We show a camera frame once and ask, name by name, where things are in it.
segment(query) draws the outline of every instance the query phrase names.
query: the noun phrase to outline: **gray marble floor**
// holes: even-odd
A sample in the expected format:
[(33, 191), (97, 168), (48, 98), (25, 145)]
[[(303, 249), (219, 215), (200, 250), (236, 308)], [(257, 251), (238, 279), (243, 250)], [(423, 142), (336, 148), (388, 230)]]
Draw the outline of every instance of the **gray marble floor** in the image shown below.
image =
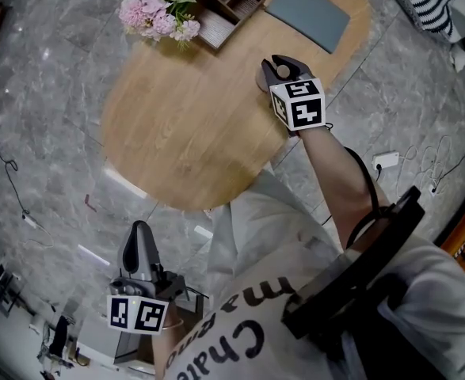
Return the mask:
[[(162, 263), (205, 291), (208, 239), (204, 212), (181, 212), (117, 184), (101, 153), (100, 118), (107, 92), (132, 40), (116, 11), (121, 0), (7, 0), (0, 33), (0, 146), (15, 158), (13, 173), (31, 215), (54, 239), (21, 221), (0, 162), (0, 243), (10, 267), (26, 279), (23, 296), (48, 319), (49, 304), (82, 319), (103, 312), (111, 269), (93, 263), (83, 245), (114, 263), (124, 233), (136, 219), (153, 229)], [(333, 133), (366, 164), (372, 155), (417, 148), (414, 160), (385, 170), (379, 183), (391, 200), (411, 184), (422, 188), (426, 216), (417, 228), (434, 238), (465, 194), (465, 161), (436, 196), (428, 165), (450, 169), (465, 151), (465, 72), (456, 74), (448, 49), (417, 32), (395, 0), (370, 0), (368, 40), (326, 92)], [(412, 158), (410, 149), (407, 158)], [(323, 222), (329, 212), (298, 139), (273, 159), (279, 177)], [(92, 210), (84, 203), (90, 195)], [(336, 238), (330, 220), (326, 225)]]

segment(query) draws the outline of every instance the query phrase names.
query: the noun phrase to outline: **white sleeve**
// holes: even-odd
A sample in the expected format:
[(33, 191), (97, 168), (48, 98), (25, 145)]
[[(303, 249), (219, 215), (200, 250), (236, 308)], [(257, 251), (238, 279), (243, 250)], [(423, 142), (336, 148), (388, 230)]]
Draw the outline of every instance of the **white sleeve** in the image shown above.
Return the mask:
[(465, 273), (429, 241), (410, 237), (384, 268), (408, 284), (387, 317), (447, 378), (465, 378)]

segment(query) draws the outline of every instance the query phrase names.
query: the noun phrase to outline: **black and white striped fabric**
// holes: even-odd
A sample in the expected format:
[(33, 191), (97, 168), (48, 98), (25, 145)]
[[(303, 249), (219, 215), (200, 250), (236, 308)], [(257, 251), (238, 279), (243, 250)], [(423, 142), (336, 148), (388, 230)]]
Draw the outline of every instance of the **black and white striped fabric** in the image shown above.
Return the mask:
[(448, 39), (455, 31), (448, 3), (451, 0), (410, 0), (420, 18), (421, 26), (430, 32), (441, 32)]

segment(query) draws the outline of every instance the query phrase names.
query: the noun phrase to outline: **gray notebook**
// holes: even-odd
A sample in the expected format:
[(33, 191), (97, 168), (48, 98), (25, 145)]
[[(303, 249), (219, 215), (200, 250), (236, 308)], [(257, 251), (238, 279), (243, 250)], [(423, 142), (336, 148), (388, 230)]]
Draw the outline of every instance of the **gray notebook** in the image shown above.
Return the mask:
[(330, 54), (350, 21), (350, 16), (329, 0), (272, 0), (265, 10)]

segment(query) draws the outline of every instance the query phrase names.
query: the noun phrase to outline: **flower bouquet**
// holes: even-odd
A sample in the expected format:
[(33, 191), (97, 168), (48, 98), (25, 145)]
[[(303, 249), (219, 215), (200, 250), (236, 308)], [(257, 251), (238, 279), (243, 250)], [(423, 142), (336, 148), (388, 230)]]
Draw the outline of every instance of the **flower bouquet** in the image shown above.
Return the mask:
[(174, 38), (181, 49), (199, 32), (199, 21), (186, 13), (196, 0), (123, 0), (120, 20), (127, 32), (160, 41)]

